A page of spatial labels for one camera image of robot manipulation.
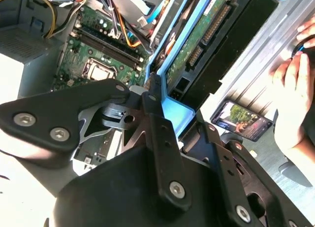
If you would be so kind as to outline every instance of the motherboard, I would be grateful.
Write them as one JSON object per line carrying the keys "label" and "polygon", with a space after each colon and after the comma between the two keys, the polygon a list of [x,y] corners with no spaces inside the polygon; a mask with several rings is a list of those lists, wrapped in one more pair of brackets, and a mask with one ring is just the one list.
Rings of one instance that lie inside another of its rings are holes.
{"label": "motherboard", "polygon": [[[106,13],[87,5],[80,8],[73,29],[64,45],[52,91],[115,78],[126,86],[143,86],[148,54],[142,45],[127,45],[121,28],[114,34],[113,22]],[[92,137],[80,144],[74,158],[88,168],[113,158],[119,152],[121,131]]]}
{"label": "motherboard", "polygon": [[130,48],[124,43],[121,30],[114,35],[108,16],[84,6],[65,44],[52,90],[107,78],[115,78],[127,86],[143,86],[143,64],[148,57],[141,45]]}

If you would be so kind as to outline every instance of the drive circuit board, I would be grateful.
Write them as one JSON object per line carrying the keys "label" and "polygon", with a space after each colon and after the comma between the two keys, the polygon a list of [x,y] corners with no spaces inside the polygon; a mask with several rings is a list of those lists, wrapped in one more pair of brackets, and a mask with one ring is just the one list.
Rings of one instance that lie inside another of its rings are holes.
{"label": "drive circuit board", "polygon": [[201,54],[202,49],[198,47],[198,44],[210,30],[211,24],[213,24],[212,21],[224,2],[225,0],[210,0],[204,14],[200,17],[198,23],[166,73],[166,83],[168,86],[175,83],[175,80],[179,77],[178,74],[185,68],[186,62],[190,61],[191,64],[194,64]]}

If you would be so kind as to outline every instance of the finger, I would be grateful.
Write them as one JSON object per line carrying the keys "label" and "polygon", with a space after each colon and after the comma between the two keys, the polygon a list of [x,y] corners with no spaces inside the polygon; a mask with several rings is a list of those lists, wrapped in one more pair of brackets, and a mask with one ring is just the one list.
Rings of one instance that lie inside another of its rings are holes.
{"label": "finger", "polygon": [[307,54],[301,55],[299,75],[296,83],[296,91],[302,96],[310,94],[311,85],[310,61]]}
{"label": "finger", "polygon": [[305,30],[303,30],[300,34],[296,36],[296,39],[299,41],[304,40],[305,38],[315,34],[315,24],[309,26]]}
{"label": "finger", "polygon": [[290,91],[295,91],[296,88],[297,74],[300,68],[300,58],[301,55],[294,56],[285,73],[284,87]]}
{"label": "finger", "polygon": [[291,59],[284,62],[279,68],[273,73],[272,83],[276,87],[284,87],[284,76],[286,73],[287,68],[291,63]]}
{"label": "finger", "polygon": [[300,55],[302,55],[302,54],[303,54],[302,51],[298,51],[298,52],[295,53],[295,56],[300,56]]}
{"label": "finger", "polygon": [[312,17],[309,21],[305,22],[303,25],[299,26],[297,31],[302,32],[303,30],[309,28],[313,24],[315,24],[315,16]]}
{"label": "finger", "polygon": [[311,48],[311,47],[314,47],[315,46],[315,38],[307,41],[304,43],[303,45],[305,48]]}

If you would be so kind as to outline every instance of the orange wire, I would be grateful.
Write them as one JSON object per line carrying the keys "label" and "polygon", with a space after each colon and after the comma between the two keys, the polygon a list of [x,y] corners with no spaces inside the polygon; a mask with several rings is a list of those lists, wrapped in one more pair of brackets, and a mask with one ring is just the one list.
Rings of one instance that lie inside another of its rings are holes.
{"label": "orange wire", "polygon": [[121,29],[122,29],[122,31],[123,31],[123,33],[124,33],[124,36],[125,36],[125,38],[126,38],[126,41],[127,41],[128,46],[130,46],[130,47],[132,47],[132,48],[137,47],[138,45],[141,44],[141,42],[140,42],[140,41],[137,41],[137,42],[131,44],[131,42],[129,41],[129,38],[128,38],[128,36],[127,36],[127,33],[126,33],[126,28],[125,28],[125,24],[123,23],[122,16],[120,15],[120,12],[119,12],[118,10],[117,10],[117,13],[118,13],[118,17],[119,17],[119,23],[120,23],[120,25],[121,25]]}

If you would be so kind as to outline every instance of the metal frame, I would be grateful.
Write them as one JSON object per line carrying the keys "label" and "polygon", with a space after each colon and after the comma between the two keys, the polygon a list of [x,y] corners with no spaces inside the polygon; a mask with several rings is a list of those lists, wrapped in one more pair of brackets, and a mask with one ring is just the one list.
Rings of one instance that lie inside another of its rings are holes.
{"label": "metal frame", "polygon": [[245,51],[235,62],[222,85],[201,107],[206,121],[217,105],[229,98],[261,115],[273,111],[267,90],[267,75],[285,59],[297,44],[297,27],[314,13],[315,0],[286,0],[262,26]]}

